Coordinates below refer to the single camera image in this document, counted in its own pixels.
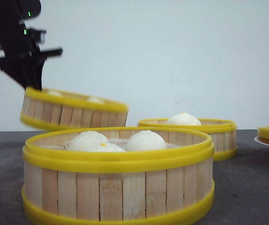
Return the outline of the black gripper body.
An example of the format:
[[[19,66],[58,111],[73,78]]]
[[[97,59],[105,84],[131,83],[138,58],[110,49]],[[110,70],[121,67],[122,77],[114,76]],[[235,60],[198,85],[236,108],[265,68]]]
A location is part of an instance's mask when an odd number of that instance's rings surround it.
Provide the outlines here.
[[[26,28],[24,25],[0,25],[0,69],[10,77],[41,77],[45,60],[61,56],[63,49],[41,51],[46,30]]]

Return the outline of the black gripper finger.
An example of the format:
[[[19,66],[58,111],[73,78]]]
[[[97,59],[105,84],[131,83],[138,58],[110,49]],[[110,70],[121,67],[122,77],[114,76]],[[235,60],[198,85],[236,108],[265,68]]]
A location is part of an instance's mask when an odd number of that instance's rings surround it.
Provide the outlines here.
[[[13,79],[15,82],[17,82],[20,86],[22,86],[24,89],[27,88],[27,79],[22,70],[19,69],[1,69],[3,73],[8,75],[11,79]]]
[[[42,64],[27,66],[27,86],[42,90]]]

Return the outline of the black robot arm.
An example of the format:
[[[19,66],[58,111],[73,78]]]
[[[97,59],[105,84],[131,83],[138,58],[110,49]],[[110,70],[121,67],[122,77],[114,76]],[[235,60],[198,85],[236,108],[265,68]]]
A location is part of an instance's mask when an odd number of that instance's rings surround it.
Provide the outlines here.
[[[24,89],[42,90],[42,71],[47,58],[62,55],[62,48],[41,51],[45,30],[27,28],[26,19],[41,12],[38,0],[0,0],[0,70]]]

